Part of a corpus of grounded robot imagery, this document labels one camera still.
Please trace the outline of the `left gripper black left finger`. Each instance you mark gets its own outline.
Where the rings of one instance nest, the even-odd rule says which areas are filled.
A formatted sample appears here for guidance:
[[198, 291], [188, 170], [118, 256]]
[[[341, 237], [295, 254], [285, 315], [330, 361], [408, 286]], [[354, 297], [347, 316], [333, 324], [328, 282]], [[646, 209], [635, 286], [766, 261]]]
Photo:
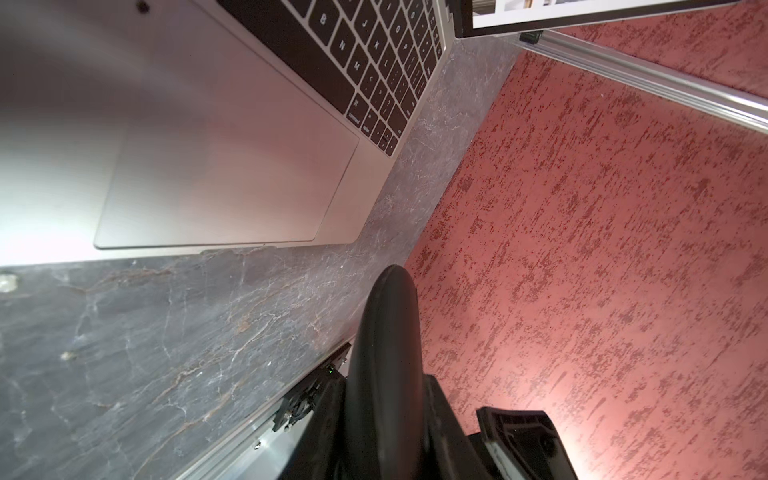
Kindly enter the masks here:
[[342, 425], [346, 379], [330, 380], [279, 480], [326, 480], [337, 477], [339, 435]]

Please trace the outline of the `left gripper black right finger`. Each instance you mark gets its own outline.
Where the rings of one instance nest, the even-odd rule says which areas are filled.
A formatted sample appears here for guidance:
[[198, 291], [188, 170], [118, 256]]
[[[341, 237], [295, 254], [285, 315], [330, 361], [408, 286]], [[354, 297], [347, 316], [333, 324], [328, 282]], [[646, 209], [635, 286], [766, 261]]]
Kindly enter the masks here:
[[544, 411], [482, 407], [476, 415], [480, 438], [499, 479], [578, 478]]

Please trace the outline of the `black wireless mouse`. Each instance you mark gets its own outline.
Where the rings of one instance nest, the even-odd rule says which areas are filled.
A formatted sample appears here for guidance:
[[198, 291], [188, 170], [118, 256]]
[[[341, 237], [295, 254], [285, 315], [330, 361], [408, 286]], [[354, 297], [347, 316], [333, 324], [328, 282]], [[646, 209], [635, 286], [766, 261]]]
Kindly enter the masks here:
[[415, 479], [424, 453], [424, 394], [417, 291], [399, 265], [372, 287], [353, 345], [343, 412], [353, 479]]

